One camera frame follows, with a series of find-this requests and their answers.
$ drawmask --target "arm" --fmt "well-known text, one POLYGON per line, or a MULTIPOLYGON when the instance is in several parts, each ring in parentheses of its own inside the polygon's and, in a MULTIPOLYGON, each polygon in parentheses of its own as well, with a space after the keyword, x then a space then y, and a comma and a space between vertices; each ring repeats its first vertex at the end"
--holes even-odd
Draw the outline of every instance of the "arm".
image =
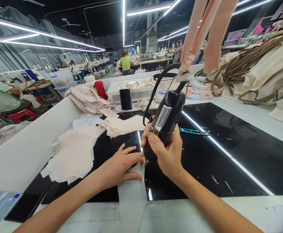
POLYGON ((8 86, 10 87, 13 87, 9 90, 10 93, 12 94, 21 94, 21 91, 19 89, 19 87, 17 85, 14 85, 14 84, 7 84, 8 86))
POLYGON ((51 233, 57 232, 64 222, 85 202, 101 191, 116 186, 123 181, 142 178, 135 172, 127 170, 135 163, 144 163, 143 153, 129 152, 136 147, 125 150, 124 144, 97 170, 93 171, 74 188, 47 205, 18 227, 13 233, 51 233))
POLYGON ((189 197, 215 232, 262 232, 184 170, 181 165, 183 142, 178 126, 175 127, 171 144, 166 148, 155 134, 148 133, 150 127, 151 124, 146 126, 141 147, 146 145, 148 137, 148 142, 158 157, 158 164, 163 173, 189 197))

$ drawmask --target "white box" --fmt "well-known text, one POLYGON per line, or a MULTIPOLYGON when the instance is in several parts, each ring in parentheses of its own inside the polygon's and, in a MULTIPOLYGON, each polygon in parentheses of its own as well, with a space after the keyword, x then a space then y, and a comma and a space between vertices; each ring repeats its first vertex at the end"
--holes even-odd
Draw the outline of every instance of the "white box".
MULTIPOLYGON (((131 80, 126 80, 126 82, 130 83, 130 82, 145 82, 146 78, 143 79, 131 79, 131 80)), ((121 100, 120 100, 120 87, 122 85, 122 81, 118 81, 118 82, 113 82, 110 84, 108 91, 107 91, 107 95, 110 101, 113 101, 115 104, 120 104, 121 100)), ((143 88, 142 91, 131 91, 131 99, 132 102, 137 102, 137 101, 141 101, 143 99, 146 100, 150 100, 152 91, 154 89, 154 85, 153 86, 148 86, 143 88)))

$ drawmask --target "ceiling fan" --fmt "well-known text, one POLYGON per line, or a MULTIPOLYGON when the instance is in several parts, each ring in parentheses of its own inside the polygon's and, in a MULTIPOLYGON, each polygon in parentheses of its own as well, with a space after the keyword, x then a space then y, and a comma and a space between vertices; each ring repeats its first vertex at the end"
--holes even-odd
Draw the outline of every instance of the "ceiling fan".
POLYGON ((66 18, 62 18, 63 21, 65 21, 67 24, 63 25, 61 27, 65 27, 65 26, 81 26, 80 24, 71 24, 66 18))
POLYGON ((79 35, 89 35, 91 32, 87 32, 87 33, 79 33, 79 35))

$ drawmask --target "hand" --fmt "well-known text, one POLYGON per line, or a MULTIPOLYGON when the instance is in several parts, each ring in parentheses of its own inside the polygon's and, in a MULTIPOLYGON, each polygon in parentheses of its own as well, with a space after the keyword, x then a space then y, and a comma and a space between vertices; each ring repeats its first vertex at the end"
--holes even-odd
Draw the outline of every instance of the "hand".
POLYGON ((181 165, 181 153, 183 141, 180 137, 179 127, 176 125, 174 134, 171 136, 171 143, 165 148, 162 141, 153 133, 147 133, 148 143, 158 157, 158 164, 164 175, 174 183, 184 174, 185 170, 181 165))
POLYGON ((146 143, 147 143, 147 134, 151 129, 151 125, 152 123, 149 123, 146 125, 145 129, 144 129, 144 133, 141 136, 141 147, 144 148, 146 143))
POLYGON ((136 149, 136 146, 123 150, 124 146, 125 144, 122 144, 110 159, 93 172, 102 185, 102 190, 116 186, 123 181, 142 181, 142 177, 138 173, 127 171, 137 162, 144 164, 143 152, 129 154, 136 149))

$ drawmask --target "person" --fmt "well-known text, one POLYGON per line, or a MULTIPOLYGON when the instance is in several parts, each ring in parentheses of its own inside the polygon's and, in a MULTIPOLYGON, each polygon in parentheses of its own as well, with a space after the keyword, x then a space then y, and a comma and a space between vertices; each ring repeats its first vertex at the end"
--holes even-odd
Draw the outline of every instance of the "person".
POLYGON ((126 51, 122 52, 122 58, 120 59, 120 66, 122 66, 122 74, 123 75, 130 75, 134 74, 134 69, 131 69, 130 65, 134 65, 134 62, 131 58, 128 57, 126 51))
MULTIPOLYGON (((166 148, 155 134, 149 132, 150 127, 151 124, 148 124, 144 130, 141 147, 145 147, 148 138, 152 150, 158 157, 158 164, 162 172, 189 197, 216 232, 262 232, 201 185, 182 167, 183 142, 178 125, 175 127, 170 145, 166 148)), ((144 163, 143 153, 130 153, 136 147, 129 147, 124 150, 124 146, 125 144, 98 169, 32 216, 13 233, 56 232, 79 207, 101 191, 123 181, 141 181, 142 177, 139 174, 127 172, 127 170, 137 162, 144 163)))
POLYGON ((0 113, 10 114, 19 112, 31 107, 32 103, 28 100, 16 100, 11 94, 20 94, 18 86, 14 84, 4 84, 0 81, 0 113))

